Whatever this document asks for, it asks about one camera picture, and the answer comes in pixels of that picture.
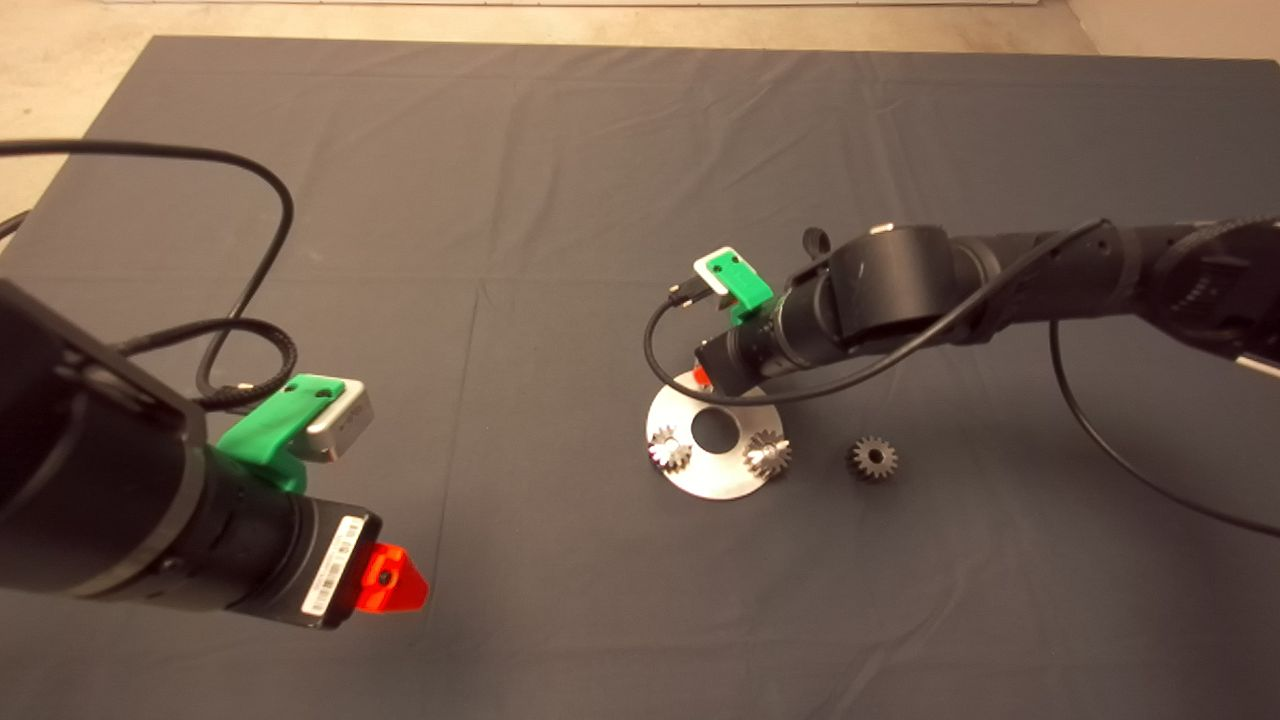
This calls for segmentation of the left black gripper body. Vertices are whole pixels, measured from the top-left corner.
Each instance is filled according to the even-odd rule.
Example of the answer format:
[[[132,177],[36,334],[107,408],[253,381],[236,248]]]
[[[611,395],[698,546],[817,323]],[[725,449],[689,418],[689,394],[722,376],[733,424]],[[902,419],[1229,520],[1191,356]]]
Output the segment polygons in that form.
[[[383,529],[374,511],[276,488],[221,455],[170,548],[170,606],[228,611],[308,629],[355,614]]]

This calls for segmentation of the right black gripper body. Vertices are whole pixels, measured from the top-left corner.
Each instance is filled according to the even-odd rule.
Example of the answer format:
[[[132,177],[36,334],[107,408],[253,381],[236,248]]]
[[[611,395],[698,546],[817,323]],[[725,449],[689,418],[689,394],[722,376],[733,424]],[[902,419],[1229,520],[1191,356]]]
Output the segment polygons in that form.
[[[849,345],[827,278],[810,278],[756,315],[705,341],[695,360],[710,387],[739,397],[767,380],[844,360]]]

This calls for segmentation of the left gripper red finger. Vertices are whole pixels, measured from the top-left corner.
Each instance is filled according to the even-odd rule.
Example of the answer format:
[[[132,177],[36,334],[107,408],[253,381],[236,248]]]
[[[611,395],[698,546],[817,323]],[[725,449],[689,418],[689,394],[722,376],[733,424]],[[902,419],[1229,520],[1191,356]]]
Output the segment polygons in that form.
[[[397,544],[375,543],[360,574],[355,609],[365,614],[417,612],[429,598],[429,583],[408,552]]]

